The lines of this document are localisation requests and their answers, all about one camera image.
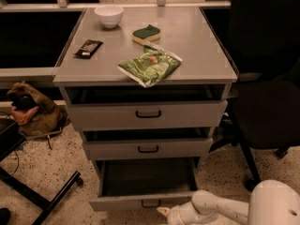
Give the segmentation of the cream foam-padded gripper finger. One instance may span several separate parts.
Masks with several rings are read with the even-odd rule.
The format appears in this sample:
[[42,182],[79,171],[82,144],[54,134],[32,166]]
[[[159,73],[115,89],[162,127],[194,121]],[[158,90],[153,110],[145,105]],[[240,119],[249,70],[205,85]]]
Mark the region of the cream foam-padded gripper finger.
[[169,207],[158,207],[157,211],[166,218],[170,214],[171,209]]

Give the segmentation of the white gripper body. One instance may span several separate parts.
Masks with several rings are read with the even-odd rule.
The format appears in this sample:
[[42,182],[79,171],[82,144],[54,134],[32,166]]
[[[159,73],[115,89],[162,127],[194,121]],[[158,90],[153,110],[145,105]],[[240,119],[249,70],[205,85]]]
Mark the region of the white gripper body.
[[216,220],[216,213],[211,209],[198,211],[192,202],[176,205],[167,216],[169,225],[204,225]]

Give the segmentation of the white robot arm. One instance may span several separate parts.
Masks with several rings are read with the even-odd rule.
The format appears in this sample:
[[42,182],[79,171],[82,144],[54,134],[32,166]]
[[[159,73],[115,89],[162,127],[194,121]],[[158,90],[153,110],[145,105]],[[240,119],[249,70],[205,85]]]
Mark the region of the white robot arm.
[[300,225],[300,196],[288,185],[265,180],[251,192],[249,202],[221,198],[206,190],[197,190],[191,200],[157,211],[168,225],[203,225],[222,215],[239,225]]

